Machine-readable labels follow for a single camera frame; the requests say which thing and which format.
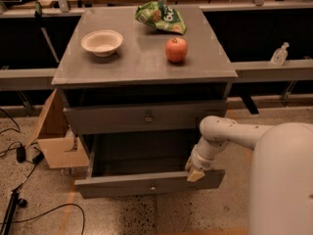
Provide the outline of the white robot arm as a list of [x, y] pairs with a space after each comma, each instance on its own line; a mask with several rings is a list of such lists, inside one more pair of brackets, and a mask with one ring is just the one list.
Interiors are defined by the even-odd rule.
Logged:
[[205, 117], [201, 139], [185, 165], [196, 182], [212, 168], [214, 157], [232, 142], [252, 150], [248, 235], [313, 235], [313, 125], [239, 124]]

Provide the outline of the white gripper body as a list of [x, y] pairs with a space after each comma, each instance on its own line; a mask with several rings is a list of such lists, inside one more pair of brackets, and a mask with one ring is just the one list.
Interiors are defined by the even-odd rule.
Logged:
[[191, 153], [191, 164], [196, 169], [207, 171], [211, 168], [213, 161], [212, 149], [210, 147], [195, 146]]

